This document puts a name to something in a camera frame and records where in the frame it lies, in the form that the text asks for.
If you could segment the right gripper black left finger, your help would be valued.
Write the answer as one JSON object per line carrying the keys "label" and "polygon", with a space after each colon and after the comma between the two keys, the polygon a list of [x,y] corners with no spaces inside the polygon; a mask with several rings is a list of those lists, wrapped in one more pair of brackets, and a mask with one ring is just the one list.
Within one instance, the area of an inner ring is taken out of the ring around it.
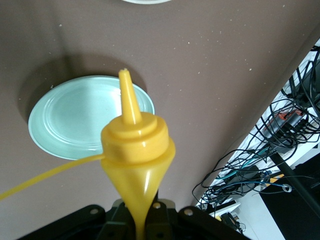
{"label": "right gripper black left finger", "polygon": [[118,199],[109,211],[97,204],[85,206],[25,236],[23,240],[134,240],[135,224]]}

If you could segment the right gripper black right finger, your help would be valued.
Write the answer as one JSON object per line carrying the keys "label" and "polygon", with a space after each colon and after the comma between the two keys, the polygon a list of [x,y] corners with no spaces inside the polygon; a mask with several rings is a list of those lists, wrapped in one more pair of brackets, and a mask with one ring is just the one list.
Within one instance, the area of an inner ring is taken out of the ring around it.
{"label": "right gripper black right finger", "polygon": [[195,206],[180,211],[158,200],[145,220],[147,240],[247,240],[248,238]]}

